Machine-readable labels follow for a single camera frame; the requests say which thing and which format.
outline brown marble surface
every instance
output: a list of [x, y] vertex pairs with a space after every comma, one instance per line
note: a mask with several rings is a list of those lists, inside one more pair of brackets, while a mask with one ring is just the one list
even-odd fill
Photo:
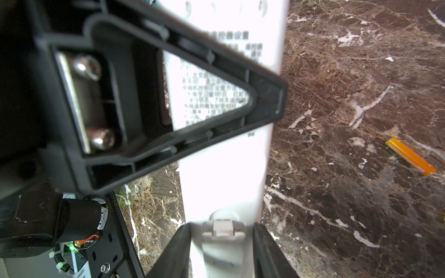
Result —
[[[262, 221], [301, 277], [445, 276], [440, 19], [442, 0], [291, 1]], [[417, 172], [391, 137], [437, 172]], [[185, 221], [176, 169], [119, 193], [146, 272]]]

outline orange lighter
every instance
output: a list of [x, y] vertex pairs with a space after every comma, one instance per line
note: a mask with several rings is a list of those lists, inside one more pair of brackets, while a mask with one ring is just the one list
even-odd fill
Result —
[[419, 172], [421, 172], [424, 176], [428, 176], [437, 171], [436, 168], [432, 167], [431, 164], [418, 156], [397, 138], [393, 137], [389, 139], [388, 141], [386, 141], [386, 144], [388, 145], [388, 147], [392, 148], [393, 151], [403, 157], [403, 159], [409, 162], [414, 168], [419, 170]]

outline black cylinder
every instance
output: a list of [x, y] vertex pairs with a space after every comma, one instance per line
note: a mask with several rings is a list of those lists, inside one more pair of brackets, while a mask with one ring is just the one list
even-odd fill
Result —
[[83, 240], [97, 232], [101, 205], [97, 201], [63, 199], [56, 242]]

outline red wire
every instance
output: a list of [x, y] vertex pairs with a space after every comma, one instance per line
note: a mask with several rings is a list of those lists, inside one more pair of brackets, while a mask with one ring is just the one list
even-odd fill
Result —
[[87, 239], [84, 239], [84, 240], [76, 240], [76, 242], [77, 242], [77, 243], [84, 243], [84, 242], [87, 242], [88, 240], [91, 240], [93, 237], [97, 237], [97, 238], [99, 238], [98, 235], [94, 234], [94, 235], [92, 235], [91, 237], [89, 237], [89, 238], [87, 238]]

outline metal bolt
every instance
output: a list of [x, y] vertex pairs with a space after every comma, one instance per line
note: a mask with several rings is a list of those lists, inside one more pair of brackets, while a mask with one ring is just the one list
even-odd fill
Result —
[[72, 62], [74, 71], [85, 78], [99, 81], [102, 77], [102, 67], [99, 61], [91, 55], [79, 55]]
[[101, 272], [102, 273], [108, 273], [110, 271], [110, 263], [106, 263], [101, 266]]
[[91, 145], [102, 151], [111, 149], [116, 141], [111, 129], [88, 129], [86, 135]]

